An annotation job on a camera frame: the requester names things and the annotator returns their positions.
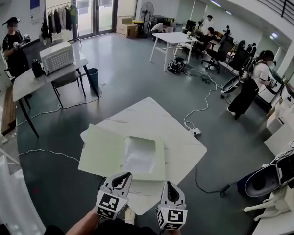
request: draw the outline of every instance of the glass door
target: glass door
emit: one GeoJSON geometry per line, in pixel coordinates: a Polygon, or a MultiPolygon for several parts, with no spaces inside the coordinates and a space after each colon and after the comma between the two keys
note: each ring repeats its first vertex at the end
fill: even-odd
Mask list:
{"type": "Polygon", "coordinates": [[[78,31],[81,38],[113,32],[117,20],[118,0],[75,0],[78,31]]]}
{"type": "Polygon", "coordinates": [[[112,32],[114,14],[116,13],[114,4],[115,4],[115,0],[98,0],[97,2],[97,10],[98,10],[97,33],[98,34],[112,32]]]}

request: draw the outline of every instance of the clothes rack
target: clothes rack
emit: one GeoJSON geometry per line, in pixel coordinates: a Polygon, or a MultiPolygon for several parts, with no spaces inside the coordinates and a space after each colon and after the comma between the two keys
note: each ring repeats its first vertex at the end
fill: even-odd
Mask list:
{"type": "MultiPolygon", "coordinates": [[[[47,16],[47,15],[46,15],[46,11],[48,11],[48,10],[50,10],[50,9],[52,9],[52,8],[60,7],[60,6],[62,6],[62,5],[69,5],[69,4],[71,4],[71,3],[77,7],[77,5],[76,5],[76,1],[71,1],[71,2],[65,2],[65,3],[61,3],[61,4],[58,4],[58,5],[55,5],[55,6],[51,6],[51,7],[45,8],[45,17],[47,16]]],[[[80,40],[80,38],[79,38],[78,24],[76,25],[76,27],[77,27],[77,39],[76,39],[76,41],[80,41],[80,43],[82,44],[82,42],[81,42],[81,40],[80,40]]]]}

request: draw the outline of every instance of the cap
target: cap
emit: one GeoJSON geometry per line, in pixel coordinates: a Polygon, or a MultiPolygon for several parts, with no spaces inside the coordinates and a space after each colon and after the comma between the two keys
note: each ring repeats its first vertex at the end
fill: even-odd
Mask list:
{"type": "Polygon", "coordinates": [[[11,17],[10,19],[8,19],[5,23],[3,23],[2,25],[5,24],[12,24],[12,23],[18,23],[19,21],[21,21],[20,19],[16,18],[16,17],[11,17]]]}

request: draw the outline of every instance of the shoe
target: shoe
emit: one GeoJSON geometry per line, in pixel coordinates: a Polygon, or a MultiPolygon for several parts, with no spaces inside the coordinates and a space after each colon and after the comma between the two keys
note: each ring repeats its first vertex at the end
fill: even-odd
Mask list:
{"type": "Polygon", "coordinates": [[[235,113],[235,112],[232,112],[232,111],[230,111],[230,110],[229,110],[229,107],[227,107],[227,111],[228,111],[229,113],[231,113],[233,116],[235,116],[235,115],[236,115],[236,113],[235,113]]]}
{"type": "Polygon", "coordinates": [[[135,212],[131,209],[131,207],[127,208],[125,211],[125,223],[134,225],[135,222],[135,212]]]}

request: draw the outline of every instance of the electric fan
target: electric fan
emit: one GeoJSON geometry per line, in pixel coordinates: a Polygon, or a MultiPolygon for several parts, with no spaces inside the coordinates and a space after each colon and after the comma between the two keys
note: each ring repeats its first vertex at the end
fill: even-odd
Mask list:
{"type": "Polygon", "coordinates": [[[141,32],[138,32],[138,37],[147,38],[147,35],[144,32],[145,23],[150,24],[151,16],[153,15],[153,5],[151,2],[145,2],[141,8],[141,19],[143,19],[143,26],[141,32]]]}

